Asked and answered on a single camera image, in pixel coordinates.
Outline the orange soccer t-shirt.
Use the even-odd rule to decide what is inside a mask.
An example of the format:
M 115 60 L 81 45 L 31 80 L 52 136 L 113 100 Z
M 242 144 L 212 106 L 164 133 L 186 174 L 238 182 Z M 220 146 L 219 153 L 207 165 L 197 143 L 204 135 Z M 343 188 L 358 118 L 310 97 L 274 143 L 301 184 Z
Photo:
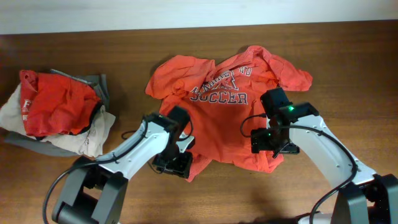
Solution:
M 250 46 L 220 64 L 214 60 L 176 55 L 150 78 L 146 94 L 161 100 L 161 114 L 174 106 L 188 111 L 192 123 L 184 132 L 195 137 L 191 148 L 192 181 L 211 161 L 271 173 L 284 160 L 271 151 L 251 152 L 245 134 L 267 125 L 260 97 L 278 87 L 307 91 L 313 78 L 264 47 Z

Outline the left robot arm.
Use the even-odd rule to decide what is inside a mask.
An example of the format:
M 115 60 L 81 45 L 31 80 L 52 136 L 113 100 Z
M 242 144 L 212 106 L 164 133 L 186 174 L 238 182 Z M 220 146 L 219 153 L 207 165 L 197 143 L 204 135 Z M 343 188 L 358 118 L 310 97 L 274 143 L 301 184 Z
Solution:
M 187 179 L 195 138 L 183 130 L 190 123 L 188 111 L 179 106 L 165 116 L 152 113 L 113 151 L 95 160 L 78 158 L 60 175 L 66 181 L 51 219 L 55 223 L 119 223 L 127 185 L 146 164 L 161 174 Z

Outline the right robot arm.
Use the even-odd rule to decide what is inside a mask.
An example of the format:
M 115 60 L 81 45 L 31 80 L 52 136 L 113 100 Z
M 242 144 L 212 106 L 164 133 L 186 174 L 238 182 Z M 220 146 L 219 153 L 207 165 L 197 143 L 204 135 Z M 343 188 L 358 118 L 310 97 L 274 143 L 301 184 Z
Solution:
M 332 187 L 309 213 L 273 223 L 397 224 L 397 177 L 361 162 L 310 103 L 293 104 L 281 88 L 266 91 L 260 101 L 269 126 L 251 131 L 252 152 L 277 157 L 303 151 Z

